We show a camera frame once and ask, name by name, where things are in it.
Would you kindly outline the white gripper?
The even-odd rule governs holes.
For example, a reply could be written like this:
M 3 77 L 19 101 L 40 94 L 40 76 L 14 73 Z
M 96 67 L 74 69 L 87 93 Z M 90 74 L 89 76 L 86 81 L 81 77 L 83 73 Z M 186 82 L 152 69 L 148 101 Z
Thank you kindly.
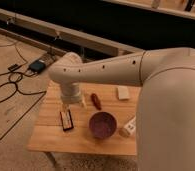
M 86 102 L 82 99 L 82 93 L 78 83 L 61 84 L 61 99 L 65 104 L 78 103 L 81 107 L 87 108 Z

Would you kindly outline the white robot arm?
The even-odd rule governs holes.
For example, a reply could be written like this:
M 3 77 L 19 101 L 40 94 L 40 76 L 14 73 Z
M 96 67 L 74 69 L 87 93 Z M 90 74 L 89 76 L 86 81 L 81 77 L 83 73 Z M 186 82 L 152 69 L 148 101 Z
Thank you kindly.
M 147 50 L 84 63 L 73 52 L 49 69 L 65 103 L 81 83 L 141 88 L 136 109 L 138 171 L 195 171 L 195 49 Z

